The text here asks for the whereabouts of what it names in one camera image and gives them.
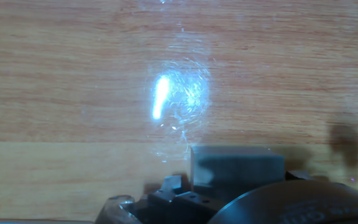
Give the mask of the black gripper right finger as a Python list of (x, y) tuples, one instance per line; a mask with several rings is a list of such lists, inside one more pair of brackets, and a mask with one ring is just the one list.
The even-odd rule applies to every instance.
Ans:
[(305, 170), (288, 170), (285, 173), (285, 180), (314, 180), (314, 178)]

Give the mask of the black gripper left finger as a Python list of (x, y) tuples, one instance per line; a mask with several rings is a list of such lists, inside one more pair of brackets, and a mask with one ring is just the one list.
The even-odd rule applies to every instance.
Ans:
[(205, 224), (226, 204), (188, 190), (183, 177), (164, 178), (161, 187), (148, 194), (141, 222), (151, 224)]

